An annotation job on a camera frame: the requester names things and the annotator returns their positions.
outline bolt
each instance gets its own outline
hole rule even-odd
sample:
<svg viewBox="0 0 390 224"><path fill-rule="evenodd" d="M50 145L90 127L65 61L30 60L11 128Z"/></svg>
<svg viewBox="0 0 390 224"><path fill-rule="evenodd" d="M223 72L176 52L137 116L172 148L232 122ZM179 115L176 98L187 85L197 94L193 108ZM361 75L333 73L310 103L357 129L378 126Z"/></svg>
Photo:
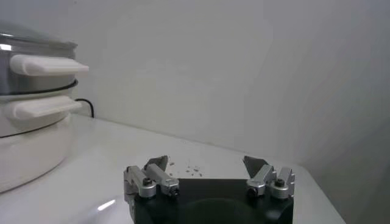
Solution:
<svg viewBox="0 0 390 224"><path fill-rule="evenodd" d="M144 180L142 181L142 185L143 186L148 186L148 185L151 185L152 184L152 180L147 177L147 178L144 178Z"/></svg>
<svg viewBox="0 0 390 224"><path fill-rule="evenodd" d="M249 188L248 189L248 192L247 192L247 195L248 195L248 197L250 197L250 198L255 198L255 197L257 197L257 189L255 189L255 188Z"/></svg>
<svg viewBox="0 0 390 224"><path fill-rule="evenodd" d="M276 179L275 186L276 187L284 187L285 186L285 181L282 180L282 179Z"/></svg>
<svg viewBox="0 0 390 224"><path fill-rule="evenodd" d="M180 191L178 189L171 189L169 194L172 198L177 198L180 195Z"/></svg>

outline white countertop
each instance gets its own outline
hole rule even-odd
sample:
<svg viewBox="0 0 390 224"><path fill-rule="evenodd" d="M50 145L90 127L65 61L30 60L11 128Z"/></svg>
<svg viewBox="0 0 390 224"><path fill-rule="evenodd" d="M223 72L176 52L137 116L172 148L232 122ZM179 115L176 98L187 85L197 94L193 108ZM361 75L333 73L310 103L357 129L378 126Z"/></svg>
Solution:
<svg viewBox="0 0 390 224"><path fill-rule="evenodd" d="M80 115L73 116L72 124L76 141L67 159L46 175L0 194L0 223L132 223L123 201L122 172L162 155L174 163L166 172L175 177L249 177L241 152ZM345 223L303 167L264 159L277 171L288 166L296 173L294 223ZM114 203L99 211L108 201Z"/></svg>

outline white wall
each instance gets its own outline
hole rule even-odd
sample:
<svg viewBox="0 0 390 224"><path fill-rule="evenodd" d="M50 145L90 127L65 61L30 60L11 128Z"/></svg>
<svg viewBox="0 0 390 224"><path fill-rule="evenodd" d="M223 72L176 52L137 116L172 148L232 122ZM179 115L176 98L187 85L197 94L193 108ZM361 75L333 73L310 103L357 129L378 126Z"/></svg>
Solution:
<svg viewBox="0 0 390 224"><path fill-rule="evenodd" d="M14 0L0 18L79 44L91 72L75 96L98 117L301 163L354 223L390 160L390 142L371 138L386 136L390 115L389 7Z"/></svg>

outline white plastic handle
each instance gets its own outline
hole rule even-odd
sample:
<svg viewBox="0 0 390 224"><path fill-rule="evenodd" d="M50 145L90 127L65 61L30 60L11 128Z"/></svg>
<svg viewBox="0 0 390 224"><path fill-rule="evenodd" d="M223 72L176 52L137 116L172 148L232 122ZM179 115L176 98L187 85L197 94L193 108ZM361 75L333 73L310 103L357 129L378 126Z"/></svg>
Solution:
<svg viewBox="0 0 390 224"><path fill-rule="evenodd" d="M76 110L81 107L67 96L55 96L34 100L20 100L8 103L4 114L11 119L28 120L64 111Z"/></svg>
<svg viewBox="0 0 390 224"><path fill-rule="evenodd" d="M14 55L10 67L17 74L30 76L70 75L89 70L88 66L70 58L23 54Z"/></svg>

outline metal bracket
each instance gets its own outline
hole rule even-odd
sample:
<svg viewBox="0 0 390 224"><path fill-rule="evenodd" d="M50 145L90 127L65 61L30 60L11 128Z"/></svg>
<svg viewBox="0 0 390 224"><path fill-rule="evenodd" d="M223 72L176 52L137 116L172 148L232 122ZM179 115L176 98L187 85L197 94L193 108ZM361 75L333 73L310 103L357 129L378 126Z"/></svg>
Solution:
<svg viewBox="0 0 390 224"><path fill-rule="evenodd" d="M274 170L274 167L270 165L263 165L252 179L246 181L248 196L259 197L264 195L266 185L275 179L276 171Z"/></svg>
<svg viewBox="0 0 390 224"><path fill-rule="evenodd" d="M156 183L145 176L138 166L127 167L123 177L126 195L138 194L143 198L151 198L156 194Z"/></svg>
<svg viewBox="0 0 390 224"><path fill-rule="evenodd" d="M161 192L170 197L179 196L179 180L170 177L156 164L149 164L145 167L145 174L150 179L154 180L161 187Z"/></svg>
<svg viewBox="0 0 390 224"><path fill-rule="evenodd" d="M278 178L270 185L271 195L274 198L286 199L289 196L294 196L295 190L295 174L288 167L283 167L280 170Z"/></svg>

